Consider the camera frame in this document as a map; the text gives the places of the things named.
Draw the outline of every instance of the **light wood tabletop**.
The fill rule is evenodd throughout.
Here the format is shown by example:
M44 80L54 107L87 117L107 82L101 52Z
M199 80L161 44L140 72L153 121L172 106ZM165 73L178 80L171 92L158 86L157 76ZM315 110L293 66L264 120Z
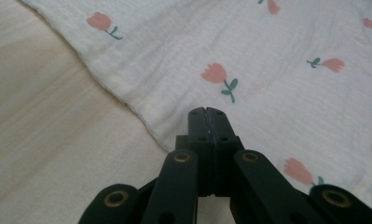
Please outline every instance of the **light wood tabletop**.
M77 223L103 188L140 188L167 152L21 1L0 1L0 223ZM202 199L199 223L234 223Z

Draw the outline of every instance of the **muslin cloth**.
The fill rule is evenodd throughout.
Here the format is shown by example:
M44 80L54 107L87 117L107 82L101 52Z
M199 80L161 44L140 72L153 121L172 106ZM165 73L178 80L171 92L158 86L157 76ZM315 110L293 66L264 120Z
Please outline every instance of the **muslin cloth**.
M164 148L214 107L295 188L372 206L372 1L23 2Z

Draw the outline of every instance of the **pink flower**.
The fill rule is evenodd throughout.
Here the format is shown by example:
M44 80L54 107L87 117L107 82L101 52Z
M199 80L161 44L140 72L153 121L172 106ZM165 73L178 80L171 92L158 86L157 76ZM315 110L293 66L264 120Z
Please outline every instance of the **pink flower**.
M110 28L111 20L108 16L95 12L93 16L87 19L87 23L98 30L107 31Z
M340 69L342 69L343 66L345 66L345 63L342 62L340 59L333 58L324 61L322 65L331 69L333 72L338 73Z
M268 0L268 10L270 14L276 15L281 10L281 8L278 7L274 0Z
M227 79L227 72L219 63L209 64L208 69L205 69L205 72L201 75L203 78L214 84L222 83Z
M366 27L372 29L372 20L370 20L369 18L364 18L364 25L365 25Z
M238 85L238 79L234 78L230 84L227 83L227 72L224 69L223 65L220 63L213 63L209 64L208 68L205 69L205 72L200 74L203 78L206 80L217 84L224 82L224 85L226 86L226 90L222 90L221 94L229 95L232 100L232 104L235 103L235 96L233 95L232 91L235 89L235 87Z
M286 161L286 164L284 165L284 172L304 185L313 184L313 176L311 173L307 170L304 164L302 164L302 162L294 158L290 158L290 160Z

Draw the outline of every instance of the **brass screw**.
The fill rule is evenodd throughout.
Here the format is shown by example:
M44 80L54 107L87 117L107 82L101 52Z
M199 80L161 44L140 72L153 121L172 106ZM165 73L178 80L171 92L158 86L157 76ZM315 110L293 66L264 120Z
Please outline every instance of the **brass screw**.
M241 157L243 158L244 161L247 161L247 162L258 162L259 161L259 156L252 152L243 153Z
M107 207L119 207L124 204L130 195L125 190L115 190L106 195L104 198L104 204Z
M191 156L188 153L180 152L174 155L174 160L178 162L187 162L191 159Z
M336 190L325 189L322 192L323 198L337 207L347 208L351 206L351 200L345 194Z

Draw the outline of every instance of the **tulip print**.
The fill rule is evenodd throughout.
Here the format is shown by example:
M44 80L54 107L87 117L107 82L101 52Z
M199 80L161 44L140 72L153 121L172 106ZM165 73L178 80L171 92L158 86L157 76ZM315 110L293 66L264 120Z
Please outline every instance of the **tulip print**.
M340 59L337 59L337 58L328 59L328 60L325 60L322 63L319 63L320 60L321 60L320 58L315 58L312 62L307 61L307 63L310 63L310 66L312 68L316 68L316 66L320 66L320 65L325 66L325 67L331 69L335 73L340 72L340 70L345 66L345 63L342 62Z
M372 29L372 20L370 20L369 18L364 18L363 22L364 26Z
M115 26L111 32L108 32L108 29L110 28L110 25L111 25L111 20L108 16L104 15L103 13L95 12L93 16L87 18L87 23L93 28L107 32L116 40L122 39L122 37L115 35L118 29L117 26Z
M304 185L322 185L324 184L324 180L321 176L318 176L318 184L313 183L313 176L312 174L307 170L307 168L302 164L302 162L290 158L289 160L286 160L286 164L284 165L284 172L287 175L290 175L294 180L304 184Z
M258 4L262 4L263 1L264 0L259 0ZM270 14L276 15L276 14L279 13L281 8L278 7L278 5L276 4L276 2L274 0L268 0L268 10L269 10Z
M226 90L222 90L221 93L224 95L229 95L231 97L232 104L235 103L235 96L233 95L233 90L238 85L238 79L234 78L230 84L227 83L227 72L224 69L223 65L220 63L209 64L208 68L205 69L205 72L201 76L214 84L224 83Z

